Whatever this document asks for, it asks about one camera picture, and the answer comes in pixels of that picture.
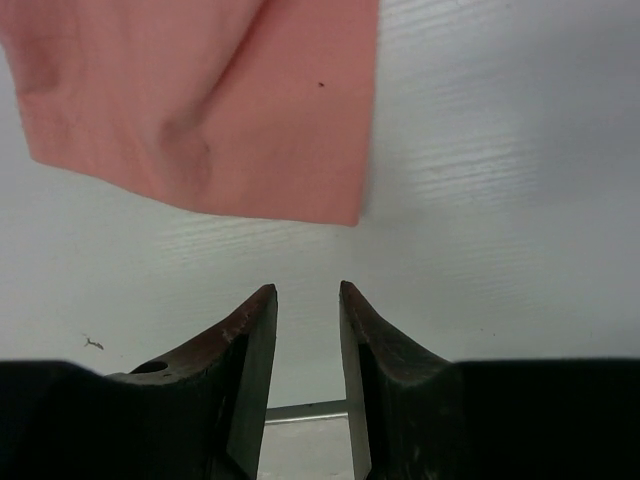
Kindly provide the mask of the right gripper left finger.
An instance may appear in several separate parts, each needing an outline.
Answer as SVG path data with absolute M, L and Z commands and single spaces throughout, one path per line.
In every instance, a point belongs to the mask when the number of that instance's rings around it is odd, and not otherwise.
M 119 479 L 254 479 L 266 420 L 277 290 L 129 373 L 110 375 L 126 407 Z

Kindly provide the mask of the pink t shirt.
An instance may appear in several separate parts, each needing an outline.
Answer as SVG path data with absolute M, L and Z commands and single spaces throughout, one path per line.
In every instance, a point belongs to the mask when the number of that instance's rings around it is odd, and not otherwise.
M 375 1 L 5 1 L 31 157 L 207 214 L 353 226 Z

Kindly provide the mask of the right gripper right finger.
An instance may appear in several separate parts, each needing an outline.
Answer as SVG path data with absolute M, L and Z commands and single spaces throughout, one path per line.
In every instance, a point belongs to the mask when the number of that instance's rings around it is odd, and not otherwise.
M 340 285 L 340 341 L 358 479 L 458 476 L 458 372 Z

